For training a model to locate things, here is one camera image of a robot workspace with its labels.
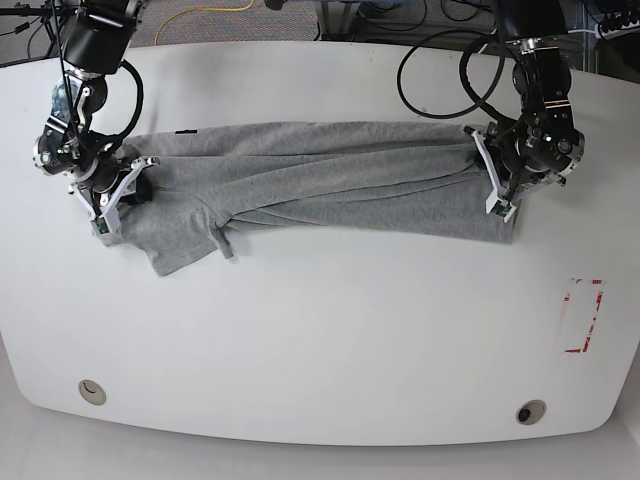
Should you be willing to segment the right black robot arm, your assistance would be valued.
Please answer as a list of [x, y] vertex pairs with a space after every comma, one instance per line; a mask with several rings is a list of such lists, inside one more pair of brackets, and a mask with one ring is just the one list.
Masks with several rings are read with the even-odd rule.
[[[124, 55], [147, 7], [144, 1], [80, 1], [66, 8], [49, 4], [61, 78], [52, 93], [51, 110], [34, 147], [34, 163], [46, 175], [70, 177], [100, 233], [111, 233], [118, 206], [153, 198], [144, 172], [153, 159], [119, 154], [140, 118], [144, 102], [142, 78]], [[106, 79], [128, 72], [136, 86], [135, 108], [119, 133], [92, 130], [93, 116], [106, 103]]]

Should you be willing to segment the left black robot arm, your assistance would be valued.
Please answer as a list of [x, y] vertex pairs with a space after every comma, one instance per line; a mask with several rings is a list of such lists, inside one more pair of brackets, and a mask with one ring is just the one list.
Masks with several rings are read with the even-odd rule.
[[[545, 42], [568, 32], [559, 2], [495, 1], [491, 11], [493, 32], [473, 32], [459, 61], [459, 79], [473, 103], [458, 114], [481, 109], [492, 119], [484, 130], [465, 131], [474, 139], [492, 184], [486, 211], [509, 219], [525, 196], [546, 185], [565, 184], [582, 160], [585, 138], [574, 126], [568, 99], [570, 69], [559, 48]], [[478, 95], [469, 80], [472, 55], [489, 44], [499, 49], [499, 71], [507, 57], [515, 61], [512, 80], [521, 104], [516, 119], [491, 106], [490, 96]]]

